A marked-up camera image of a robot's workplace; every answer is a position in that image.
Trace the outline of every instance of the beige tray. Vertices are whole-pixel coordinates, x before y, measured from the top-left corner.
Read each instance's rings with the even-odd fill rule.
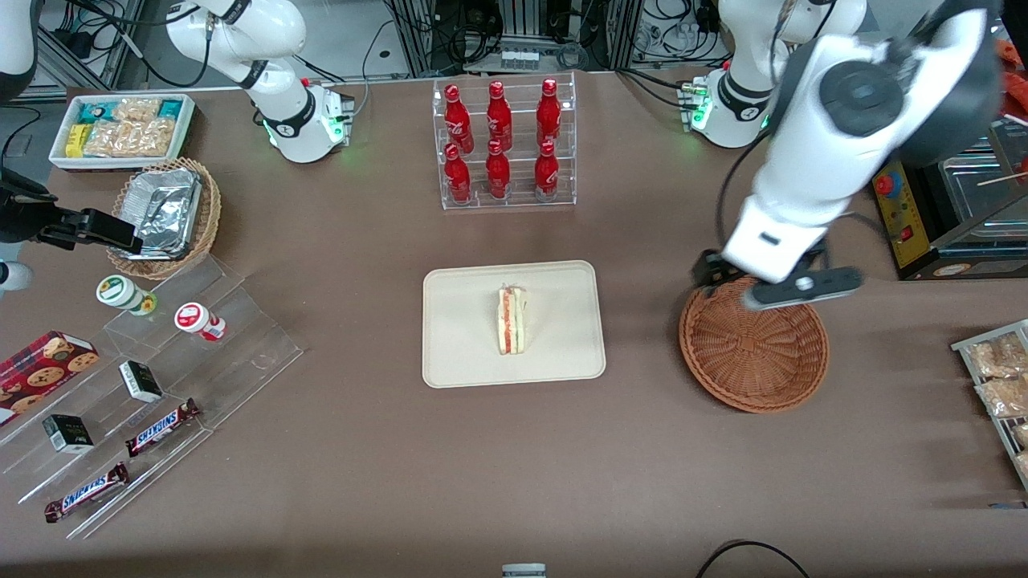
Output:
[[[497,292],[527,292],[527,345],[500,355]],[[425,278],[421,376],[433,388],[592,380],[607,368],[596,272],[586,261],[437,269]]]

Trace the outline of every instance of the wooden skewer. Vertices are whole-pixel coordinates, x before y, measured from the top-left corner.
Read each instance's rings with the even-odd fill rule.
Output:
[[[1008,181],[1011,179],[1018,179],[1021,177],[1028,177],[1028,173],[1018,173],[1017,175],[1007,175],[1005,177],[999,177],[998,179],[991,179],[988,181],[982,181],[978,183],[978,186],[991,185],[992,183],[1001,183],[1003,181]]]
[[[1021,124],[1022,127],[1028,127],[1028,120],[1021,120],[1020,118],[1018,118],[1017,116],[1014,116],[1013,114],[1004,114],[1003,118],[1005,118],[1007,120],[1013,120],[1014,122],[1017,122],[1018,124]]]

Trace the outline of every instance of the red emergency stop button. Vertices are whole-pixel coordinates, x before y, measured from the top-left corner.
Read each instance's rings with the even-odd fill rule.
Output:
[[[882,175],[875,179],[875,192],[882,196],[887,196],[895,188],[895,182],[889,175]]]

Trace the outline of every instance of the brown table surface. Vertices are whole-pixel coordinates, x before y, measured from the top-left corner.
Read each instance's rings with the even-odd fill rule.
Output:
[[[243,92],[193,94],[186,153],[224,198],[214,253],[309,349],[87,540],[0,482],[0,574],[481,577],[539,561],[553,578],[692,576],[751,538],[813,576],[1025,576],[1028,512],[986,507],[1024,494],[949,350],[1028,317],[1024,282],[901,283],[871,229],[839,222],[835,261],[869,279],[817,305],[820,391],[786,413],[735,411],[692,378],[674,326],[738,151],[683,134],[620,77],[577,81],[578,206],[493,215],[439,207],[431,82],[375,84],[353,146],[305,166],[268,146]],[[48,186],[108,208],[124,180],[54,170]],[[866,195],[854,208],[874,216]],[[562,259],[596,268],[601,377],[423,383],[426,274]],[[93,295],[113,272],[102,249],[30,245],[23,260],[36,280],[0,300],[0,356],[112,317]],[[733,555],[760,557],[746,575],[793,575]]]

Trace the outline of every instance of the empty wicker basket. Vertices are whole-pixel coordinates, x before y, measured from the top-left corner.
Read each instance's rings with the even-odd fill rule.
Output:
[[[147,167],[143,171],[156,173],[174,169],[189,169],[198,174],[204,180],[199,207],[196,209],[196,224],[193,226],[192,247],[189,249],[189,253],[178,261],[130,261],[118,257],[108,249],[107,258],[114,263],[114,266],[119,272],[125,275],[152,279],[154,281],[168,279],[176,270],[208,253],[211,250],[211,246],[214,245],[214,238],[218,233],[218,219],[221,218],[221,193],[218,190],[218,183],[214,182],[211,173],[203,165],[190,158],[176,158],[159,162],[152,167]],[[121,204],[125,200],[128,182],[125,182],[124,186],[121,187],[121,194],[114,202],[114,215],[121,212]]]
[[[744,279],[707,297],[697,290],[678,324],[678,345],[693,375],[711,395],[754,413],[792,409],[824,378],[829,339],[810,305],[754,312]]]

